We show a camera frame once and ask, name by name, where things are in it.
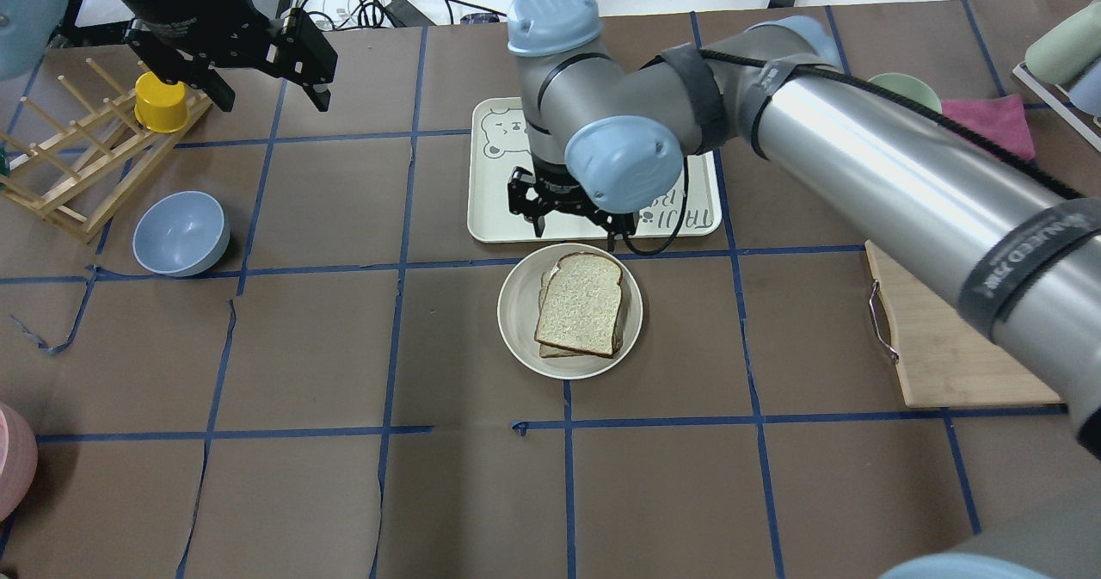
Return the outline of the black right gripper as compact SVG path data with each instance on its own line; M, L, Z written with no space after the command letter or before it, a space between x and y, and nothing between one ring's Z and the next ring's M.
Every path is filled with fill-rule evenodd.
M535 237L546 230L548 214L558 212L582 217L609 234L609 253L614 254L617 242L628 245L628 237L637 233L636 214L613 214L599 209L566 166L532 159L532 167L516 167L506 182L506 209L531 223Z

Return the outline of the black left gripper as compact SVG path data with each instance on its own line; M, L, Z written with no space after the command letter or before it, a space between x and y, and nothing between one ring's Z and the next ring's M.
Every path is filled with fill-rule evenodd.
M201 15L155 30L134 19L126 31L131 47L161 81L185 83L224 113L235 108L235 89L217 69L253 69L297 85L318 112L329 111L338 54L302 8L272 20L258 14L232 23Z

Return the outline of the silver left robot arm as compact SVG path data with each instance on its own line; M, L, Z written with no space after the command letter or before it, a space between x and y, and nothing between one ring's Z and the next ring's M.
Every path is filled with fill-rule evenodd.
M292 0L120 0L132 12L123 40L159 80L182 83L231 111L219 70L255 69L294 83L320 112L338 55ZM1 0L1 72L22 76L43 57L70 0Z

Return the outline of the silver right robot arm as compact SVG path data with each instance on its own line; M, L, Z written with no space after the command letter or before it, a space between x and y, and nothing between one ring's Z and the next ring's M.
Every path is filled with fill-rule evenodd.
M513 0L506 12L533 159L508 181L511 214L536 234L563 212L632 237L688 157L743 139L1056 391L1098 454L1098 198L842 73L813 18L669 47L632 73L602 29L595 0Z

